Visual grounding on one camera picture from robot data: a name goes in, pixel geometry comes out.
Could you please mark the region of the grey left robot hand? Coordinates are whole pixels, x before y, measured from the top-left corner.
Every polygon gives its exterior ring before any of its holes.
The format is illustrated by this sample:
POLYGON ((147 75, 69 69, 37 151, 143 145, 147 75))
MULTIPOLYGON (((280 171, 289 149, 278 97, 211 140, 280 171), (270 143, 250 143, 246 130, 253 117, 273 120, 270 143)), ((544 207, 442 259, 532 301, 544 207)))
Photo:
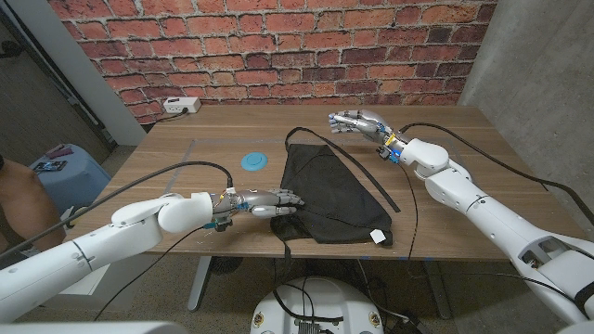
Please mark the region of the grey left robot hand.
POLYGON ((213 205, 213 225, 217 232, 225 231, 232 225, 232 216, 248 212, 259 218, 272 218, 290 215, 304 205, 304 201, 288 189, 237 191, 228 188, 213 205))

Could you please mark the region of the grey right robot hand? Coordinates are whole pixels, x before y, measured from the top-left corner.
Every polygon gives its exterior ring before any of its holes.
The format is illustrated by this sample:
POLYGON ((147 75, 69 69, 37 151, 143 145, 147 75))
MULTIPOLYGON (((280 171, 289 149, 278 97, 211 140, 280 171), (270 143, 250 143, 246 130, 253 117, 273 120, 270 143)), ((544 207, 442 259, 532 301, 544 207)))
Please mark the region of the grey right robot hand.
POLYGON ((329 115, 334 134, 360 133, 367 140, 379 144, 379 155, 394 163, 400 161, 405 143, 399 134, 377 113, 365 109, 344 110, 329 115))

